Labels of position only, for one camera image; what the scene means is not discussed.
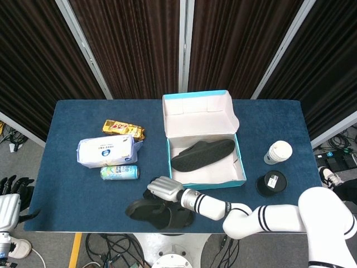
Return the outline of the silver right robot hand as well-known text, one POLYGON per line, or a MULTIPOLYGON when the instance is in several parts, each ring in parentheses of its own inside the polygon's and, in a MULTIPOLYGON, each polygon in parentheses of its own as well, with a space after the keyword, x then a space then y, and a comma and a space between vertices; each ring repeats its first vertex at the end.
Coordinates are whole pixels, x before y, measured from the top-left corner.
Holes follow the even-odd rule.
POLYGON ((169 202, 178 202, 178 194, 183 191, 183 185, 165 176, 160 176, 152 180, 147 189, 155 196, 169 202))

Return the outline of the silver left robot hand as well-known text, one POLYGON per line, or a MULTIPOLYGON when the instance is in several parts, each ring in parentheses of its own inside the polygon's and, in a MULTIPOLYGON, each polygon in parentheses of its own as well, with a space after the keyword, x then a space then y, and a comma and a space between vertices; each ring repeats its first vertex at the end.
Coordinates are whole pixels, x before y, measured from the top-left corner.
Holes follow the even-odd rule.
POLYGON ((20 215, 30 207, 35 187, 34 179, 17 175, 1 179, 1 232, 12 232, 19 223, 34 219, 41 212, 35 210, 31 214, 20 215))

